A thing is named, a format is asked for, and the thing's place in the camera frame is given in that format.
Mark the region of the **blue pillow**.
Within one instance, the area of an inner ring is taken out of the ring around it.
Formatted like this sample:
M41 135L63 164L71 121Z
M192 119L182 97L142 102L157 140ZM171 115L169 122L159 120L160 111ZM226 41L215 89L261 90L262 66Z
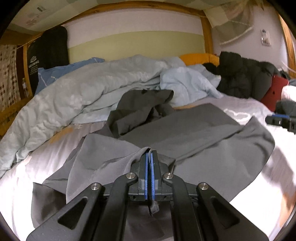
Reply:
M39 68L38 69L38 85L35 92L35 95L38 94L40 91L45 89L50 84L54 83L58 78L78 69L85 65L92 64L92 63L103 63L105 60L98 58L98 57L92 57L88 60L79 61L76 63L72 63L66 66L58 66L53 67L50 69L44 69Z

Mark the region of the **black puffer jacket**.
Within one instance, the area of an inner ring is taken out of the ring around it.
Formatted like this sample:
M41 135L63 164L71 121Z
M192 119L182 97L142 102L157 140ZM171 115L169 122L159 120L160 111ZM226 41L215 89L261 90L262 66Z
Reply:
M221 76L217 87L219 92L238 98L261 100L270 89L274 76L280 72L269 62L243 58L233 52L222 51L219 65L204 63L206 69Z

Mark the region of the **white bed sheet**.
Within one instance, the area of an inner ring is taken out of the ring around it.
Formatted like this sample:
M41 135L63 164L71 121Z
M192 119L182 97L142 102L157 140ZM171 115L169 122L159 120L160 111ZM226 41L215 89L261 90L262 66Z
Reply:
M265 123L270 110L255 99L207 97L119 138L102 123L37 148L1 178L1 214L20 240L91 181L108 184L145 148L157 150L173 173L206 182L262 230L279 240L295 204L295 135Z

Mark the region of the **wooden bunk bed frame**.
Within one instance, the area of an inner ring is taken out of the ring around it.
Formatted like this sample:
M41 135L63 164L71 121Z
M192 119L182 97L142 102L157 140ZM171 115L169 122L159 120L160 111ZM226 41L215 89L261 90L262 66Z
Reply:
M295 43L283 14L270 2L251 3L253 28L227 44L220 43L218 31L206 18L163 9L87 11L55 27L63 26L68 32L69 64L91 57L110 61L136 54L163 58L194 53L217 55L228 51L269 61L278 67L294 68ZM262 29L269 32L271 46L262 45ZM1 37L1 45L17 46L16 71L21 97L20 101L1 112L1 135L7 132L17 113L35 95L29 81L27 51L43 32L30 35L7 28Z

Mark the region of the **light blue duvet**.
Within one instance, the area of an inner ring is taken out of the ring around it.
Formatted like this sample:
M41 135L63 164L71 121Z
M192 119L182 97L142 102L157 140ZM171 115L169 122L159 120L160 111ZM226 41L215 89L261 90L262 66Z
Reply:
M130 90L172 90L172 105L184 106L207 96L222 98L220 81L203 65L186 66L178 57L155 60L135 55L80 67L40 91L18 112L1 139L1 174L64 127L106 121Z

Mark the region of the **large grey black jacket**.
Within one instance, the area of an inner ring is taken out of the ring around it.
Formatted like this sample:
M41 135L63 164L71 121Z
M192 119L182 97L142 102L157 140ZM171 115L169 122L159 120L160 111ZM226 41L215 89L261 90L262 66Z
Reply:
M58 211L28 240L267 240L230 201L273 152L254 117L207 103L146 122L127 93L41 186Z

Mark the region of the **red cloth item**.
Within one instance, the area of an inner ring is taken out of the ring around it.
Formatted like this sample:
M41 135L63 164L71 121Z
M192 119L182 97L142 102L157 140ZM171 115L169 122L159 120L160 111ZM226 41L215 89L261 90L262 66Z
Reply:
M271 87L267 93L261 99L261 103L264 104L270 111L275 111L276 102L281 100L282 89L289 84L289 81L283 77L274 75L272 78Z

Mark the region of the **white wall switch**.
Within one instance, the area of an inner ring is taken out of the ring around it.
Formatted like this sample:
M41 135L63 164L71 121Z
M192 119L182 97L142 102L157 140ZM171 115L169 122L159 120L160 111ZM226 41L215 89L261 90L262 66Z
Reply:
M271 46L269 32L266 31L265 29L261 30L261 43L264 46Z

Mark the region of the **pastel checked upper mattress sheet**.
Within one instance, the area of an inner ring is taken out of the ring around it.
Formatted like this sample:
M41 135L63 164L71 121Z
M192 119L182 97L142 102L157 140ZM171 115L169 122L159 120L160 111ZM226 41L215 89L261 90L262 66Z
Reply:
M34 35L60 25L84 12L119 9L163 9L206 18L227 44L253 26L251 1L28 1L11 20L8 29Z

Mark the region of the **black hanging garment bag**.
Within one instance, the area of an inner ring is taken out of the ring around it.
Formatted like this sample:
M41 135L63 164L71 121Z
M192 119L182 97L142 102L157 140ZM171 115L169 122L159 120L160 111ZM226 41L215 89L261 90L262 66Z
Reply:
M65 27L58 26L43 32L29 46L27 64L32 93L35 94L39 83L38 69L50 69L69 64L68 32Z

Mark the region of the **grey folded garment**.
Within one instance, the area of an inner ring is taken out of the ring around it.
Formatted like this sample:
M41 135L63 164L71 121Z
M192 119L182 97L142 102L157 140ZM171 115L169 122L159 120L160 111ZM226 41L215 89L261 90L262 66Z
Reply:
M293 118L296 117L296 102L289 99L283 99L276 103L275 113L284 114L291 116Z

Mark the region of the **orange pillow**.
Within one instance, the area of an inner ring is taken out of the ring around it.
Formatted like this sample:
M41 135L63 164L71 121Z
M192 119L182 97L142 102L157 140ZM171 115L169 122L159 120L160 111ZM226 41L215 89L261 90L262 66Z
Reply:
M219 65L219 57L209 53L184 54L179 57L186 66L195 64L212 63L216 67Z

